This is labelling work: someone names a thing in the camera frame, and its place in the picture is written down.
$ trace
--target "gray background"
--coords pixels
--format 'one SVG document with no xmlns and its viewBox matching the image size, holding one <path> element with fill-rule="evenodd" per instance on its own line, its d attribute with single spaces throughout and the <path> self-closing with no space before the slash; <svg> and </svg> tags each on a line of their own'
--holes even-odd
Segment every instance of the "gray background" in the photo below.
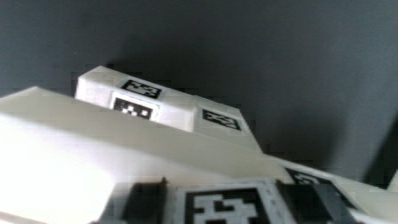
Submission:
<svg viewBox="0 0 398 224">
<path fill-rule="evenodd" d="M 384 184 L 398 1 L 2 0 L 0 95 L 74 95 L 98 65 L 241 107 L 265 153 Z"/>
</svg>

